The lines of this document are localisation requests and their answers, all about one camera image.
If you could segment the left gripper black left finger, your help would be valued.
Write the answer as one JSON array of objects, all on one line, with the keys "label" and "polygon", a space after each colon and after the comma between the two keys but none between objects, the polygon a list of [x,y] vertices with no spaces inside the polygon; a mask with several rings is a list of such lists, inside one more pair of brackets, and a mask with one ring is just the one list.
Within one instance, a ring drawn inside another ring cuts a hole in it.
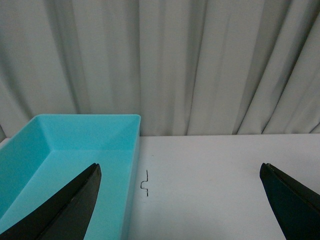
[{"label": "left gripper black left finger", "polygon": [[93,163],[33,212],[0,234],[2,240],[83,240],[98,198],[101,167]]}]

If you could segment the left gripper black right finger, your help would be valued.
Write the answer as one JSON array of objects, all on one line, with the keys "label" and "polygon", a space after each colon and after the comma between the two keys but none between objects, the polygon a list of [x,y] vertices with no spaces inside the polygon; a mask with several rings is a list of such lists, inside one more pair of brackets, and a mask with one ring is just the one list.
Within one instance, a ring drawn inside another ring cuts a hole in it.
[{"label": "left gripper black right finger", "polygon": [[320,238],[320,195],[270,163],[259,177],[270,207],[287,240]]}]

